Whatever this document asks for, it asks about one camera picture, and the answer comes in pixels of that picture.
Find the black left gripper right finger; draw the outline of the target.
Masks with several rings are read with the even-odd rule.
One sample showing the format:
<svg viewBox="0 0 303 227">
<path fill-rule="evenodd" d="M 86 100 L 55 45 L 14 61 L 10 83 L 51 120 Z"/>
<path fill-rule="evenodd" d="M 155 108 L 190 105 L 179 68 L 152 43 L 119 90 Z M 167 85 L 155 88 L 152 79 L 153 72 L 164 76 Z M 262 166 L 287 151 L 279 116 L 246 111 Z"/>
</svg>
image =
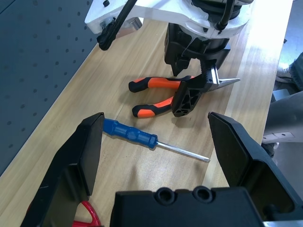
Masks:
<svg viewBox="0 0 303 227">
<path fill-rule="evenodd" d="M 303 201 L 269 154 L 233 118 L 210 112 L 218 162 L 231 187 L 243 187 L 264 221 L 303 219 Z"/>
</svg>

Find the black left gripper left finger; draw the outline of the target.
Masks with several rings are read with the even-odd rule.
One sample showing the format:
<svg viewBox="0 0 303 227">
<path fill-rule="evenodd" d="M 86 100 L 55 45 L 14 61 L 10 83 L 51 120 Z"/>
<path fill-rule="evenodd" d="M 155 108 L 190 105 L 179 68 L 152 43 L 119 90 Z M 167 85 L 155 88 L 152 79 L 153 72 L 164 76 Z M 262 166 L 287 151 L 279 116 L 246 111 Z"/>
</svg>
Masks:
<svg viewBox="0 0 303 227">
<path fill-rule="evenodd" d="M 56 152 L 23 219 L 23 227 L 70 227 L 96 180 L 104 114 L 85 118 Z"/>
</svg>

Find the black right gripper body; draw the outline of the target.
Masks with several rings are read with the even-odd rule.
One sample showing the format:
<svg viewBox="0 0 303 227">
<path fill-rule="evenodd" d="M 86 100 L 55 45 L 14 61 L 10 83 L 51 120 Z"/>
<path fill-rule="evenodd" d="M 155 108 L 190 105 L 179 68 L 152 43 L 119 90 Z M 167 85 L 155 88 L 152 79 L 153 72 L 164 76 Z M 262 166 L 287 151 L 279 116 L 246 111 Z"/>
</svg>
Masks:
<svg viewBox="0 0 303 227">
<path fill-rule="evenodd" d="M 230 52 L 229 38 L 205 39 L 193 38 L 186 34 L 180 25 L 169 23 L 165 37 L 164 61 L 173 65 L 178 57 L 188 57 L 206 62 L 214 60 L 219 69 Z"/>
</svg>

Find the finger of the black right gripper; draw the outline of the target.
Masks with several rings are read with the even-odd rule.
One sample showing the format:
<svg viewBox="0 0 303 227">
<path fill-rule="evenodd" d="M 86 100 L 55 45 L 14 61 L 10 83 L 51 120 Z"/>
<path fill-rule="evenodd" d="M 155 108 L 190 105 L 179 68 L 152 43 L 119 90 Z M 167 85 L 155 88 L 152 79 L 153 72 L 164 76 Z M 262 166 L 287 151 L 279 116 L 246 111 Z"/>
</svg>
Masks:
<svg viewBox="0 0 303 227">
<path fill-rule="evenodd" d="M 188 57 L 178 57 L 173 65 L 173 76 L 176 77 L 182 70 L 188 68 L 190 59 Z"/>
<path fill-rule="evenodd" d="M 189 114 L 195 108 L 202 94 L 212 91 L 219 86 L 216 62 L 214 60 L 200 62 L 201 74 L 181 81 L 171 104 L 175 117 Z"/>
</svg>

